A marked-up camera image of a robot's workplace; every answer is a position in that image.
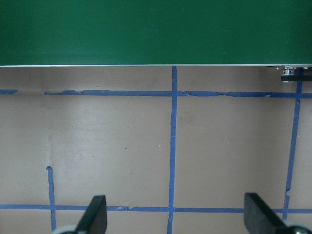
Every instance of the beige floor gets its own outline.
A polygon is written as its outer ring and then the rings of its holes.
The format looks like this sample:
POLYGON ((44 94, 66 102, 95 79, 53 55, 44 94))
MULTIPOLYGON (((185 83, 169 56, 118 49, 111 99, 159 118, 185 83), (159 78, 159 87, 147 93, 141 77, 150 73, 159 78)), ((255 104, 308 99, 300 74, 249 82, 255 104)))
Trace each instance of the beige floor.
MULTIPOLYGON (((178 90, 296 92, 267 67, 178 67, 178 90)), ((171 67, 0 68, 0 204, 167 207, 171 97, 49 96, 65 89, 171 91, 171 67)), ((304 93, 312 85, 303 84, 304 93)), ((282 209, 295 100, 178 97, 175 207, 282 209)), ((312 100, 302 99, 290 209, 312 209, 312 100)), ((57 226, 83 211, 56 211, 57 226)), ((166 234, 168 213, 108 212, 108 234, 166 234)), ((312 214, 289 214, 312 227, 312 214)), ((51 233, 49 210, 0 209, 0 233, 51 233)), ((175 213, 174 234, 247 233, 242 214, 175 213)))

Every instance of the green panel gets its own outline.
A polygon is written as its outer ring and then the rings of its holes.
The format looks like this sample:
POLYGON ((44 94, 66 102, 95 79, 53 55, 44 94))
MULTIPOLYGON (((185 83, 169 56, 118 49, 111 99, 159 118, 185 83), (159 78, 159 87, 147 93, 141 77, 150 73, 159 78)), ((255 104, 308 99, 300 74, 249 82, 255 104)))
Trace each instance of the green panel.
POLYGON ((312 0, 0 6, 0 65, 312 64, 312 0))

